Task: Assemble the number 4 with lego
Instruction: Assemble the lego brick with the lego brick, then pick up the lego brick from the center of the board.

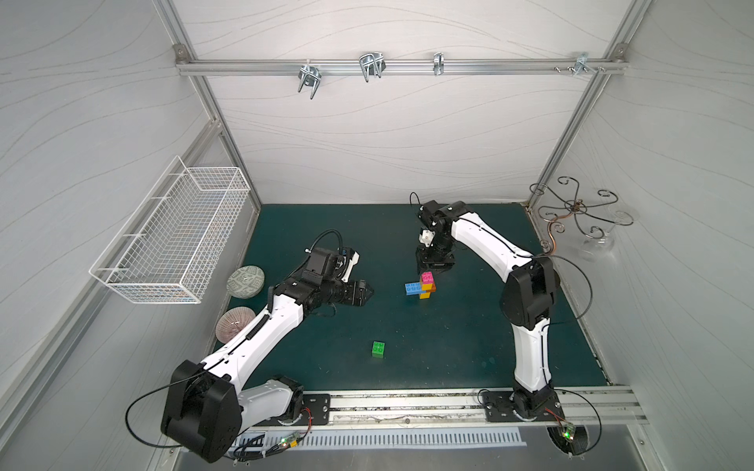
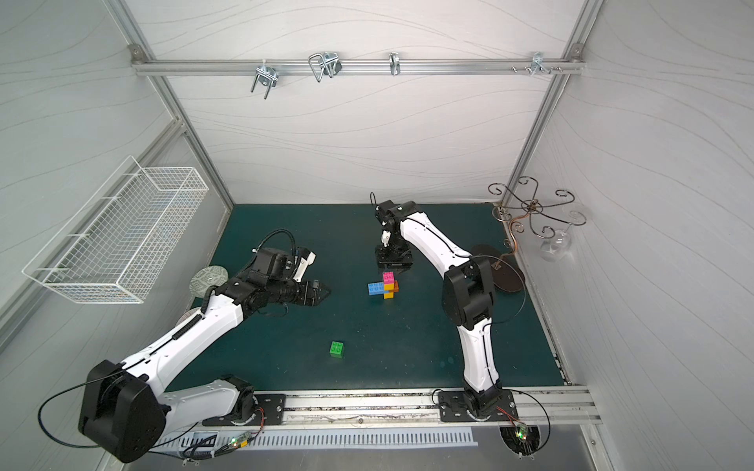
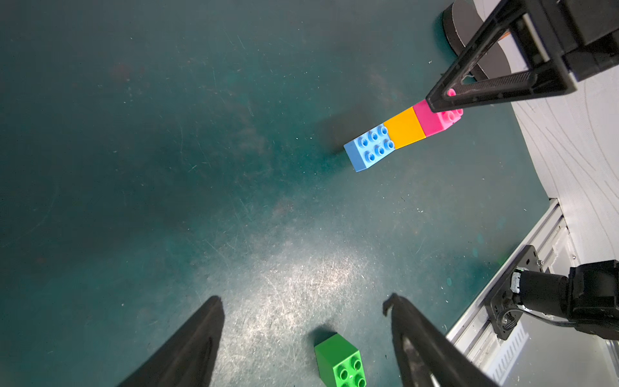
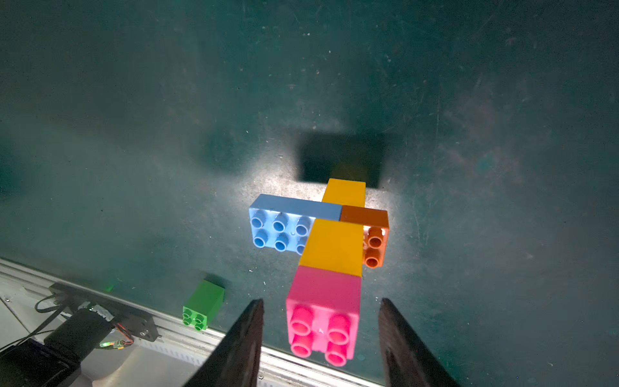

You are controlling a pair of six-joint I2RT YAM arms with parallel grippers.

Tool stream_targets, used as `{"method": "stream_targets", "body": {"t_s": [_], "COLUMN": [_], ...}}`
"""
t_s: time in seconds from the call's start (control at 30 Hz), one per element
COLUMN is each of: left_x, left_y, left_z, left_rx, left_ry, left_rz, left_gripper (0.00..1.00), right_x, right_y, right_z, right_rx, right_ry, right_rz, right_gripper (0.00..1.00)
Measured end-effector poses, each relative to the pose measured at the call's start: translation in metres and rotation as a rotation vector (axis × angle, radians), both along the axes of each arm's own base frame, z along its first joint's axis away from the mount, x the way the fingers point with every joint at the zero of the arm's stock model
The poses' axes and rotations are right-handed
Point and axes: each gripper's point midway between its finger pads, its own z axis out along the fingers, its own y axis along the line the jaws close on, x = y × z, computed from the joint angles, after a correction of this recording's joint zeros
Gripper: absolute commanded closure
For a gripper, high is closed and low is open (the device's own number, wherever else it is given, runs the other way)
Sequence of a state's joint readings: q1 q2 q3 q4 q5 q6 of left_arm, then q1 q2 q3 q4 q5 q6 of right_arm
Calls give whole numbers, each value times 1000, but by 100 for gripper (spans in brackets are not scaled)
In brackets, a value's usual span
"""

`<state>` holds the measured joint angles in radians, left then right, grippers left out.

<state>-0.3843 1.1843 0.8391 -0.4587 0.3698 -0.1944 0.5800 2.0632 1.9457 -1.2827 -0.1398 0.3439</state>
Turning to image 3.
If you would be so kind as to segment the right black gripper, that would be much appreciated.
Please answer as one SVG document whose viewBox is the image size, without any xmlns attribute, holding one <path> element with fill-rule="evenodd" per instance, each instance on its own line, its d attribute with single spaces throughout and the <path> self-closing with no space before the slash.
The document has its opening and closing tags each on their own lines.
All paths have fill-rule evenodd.
<svg viewBox="0 0 619 387">
<path fill-rule="evenodd" d="M 433 112 L 570 94 L 618 65 L 618 1 L 500 1 L 426 96 Z"/>
</svg>

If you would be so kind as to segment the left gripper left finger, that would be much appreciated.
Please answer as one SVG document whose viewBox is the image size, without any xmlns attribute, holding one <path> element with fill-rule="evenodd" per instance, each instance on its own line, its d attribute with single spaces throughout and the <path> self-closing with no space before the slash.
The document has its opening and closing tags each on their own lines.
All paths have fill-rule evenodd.
<svg viewBox="0 0 619 387">
<path fill-rule="evenodd" d="M 210 297 L 122 386 L 208 386 L 214 372 L 225 314 Z"/>
</svg>

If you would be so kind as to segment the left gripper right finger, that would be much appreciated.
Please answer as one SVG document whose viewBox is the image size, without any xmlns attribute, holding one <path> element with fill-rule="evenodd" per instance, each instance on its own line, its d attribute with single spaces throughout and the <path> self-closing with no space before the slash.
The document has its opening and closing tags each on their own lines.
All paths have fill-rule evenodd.
<svg viewBox="0 0 619 387">
<path fill-rule="evenodd" d="M 383 303 L 392 316 L 393 346 L 404 386 L 495 386 L 408 299 Z"/>
</svg>

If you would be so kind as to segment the green lego brick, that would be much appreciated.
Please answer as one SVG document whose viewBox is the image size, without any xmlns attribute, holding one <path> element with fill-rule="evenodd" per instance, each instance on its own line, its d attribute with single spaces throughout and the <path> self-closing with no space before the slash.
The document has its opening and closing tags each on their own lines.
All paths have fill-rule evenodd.
<svg viewBox="0 0 619 387">
<path fill-rule="evenodd" d="M 314 347 L 319 377 L 326 387 L 366 387 L 364 365 L 359 350 L 340 334 Z"/>
</svg>

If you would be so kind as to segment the pink lego brick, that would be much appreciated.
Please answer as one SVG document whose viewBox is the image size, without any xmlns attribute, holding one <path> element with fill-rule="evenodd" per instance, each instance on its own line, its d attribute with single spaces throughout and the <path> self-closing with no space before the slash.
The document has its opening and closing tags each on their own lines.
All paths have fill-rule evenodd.
<svg viewBox="0 0 619 387">
<path fill-rule="evenodd" d="M 464 114 L 463 109 L 435 113 L 426 100 L 415 104 L 413 108 L 426 137 L 446 131 L 460 121 Z"/>
</svg>

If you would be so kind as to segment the yellow lego brick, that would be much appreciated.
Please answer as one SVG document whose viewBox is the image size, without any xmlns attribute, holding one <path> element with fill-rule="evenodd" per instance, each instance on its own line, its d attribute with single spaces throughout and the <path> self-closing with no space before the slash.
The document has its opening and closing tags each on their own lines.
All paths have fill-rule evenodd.
<svg viewBox="0 0 619 387">
<path fill-rule="evenodd" d="M 396 149 L 427 138 L 412 107 L 385 121 L 384 125 Z"/>
</svg>

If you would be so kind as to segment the blue long lego brick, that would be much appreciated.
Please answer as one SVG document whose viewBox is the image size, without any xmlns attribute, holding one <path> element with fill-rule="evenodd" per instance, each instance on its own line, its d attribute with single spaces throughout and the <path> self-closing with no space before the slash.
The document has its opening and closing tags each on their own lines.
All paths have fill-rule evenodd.
<svg viewBox="0 0 619 387">
<path fill-rule="evenodd" d="M 371 168 L 395 151 L 395 143 L 388 128 L 380 124 L 344 145 L 344 149 L 356 172 Z"/>
</svg>

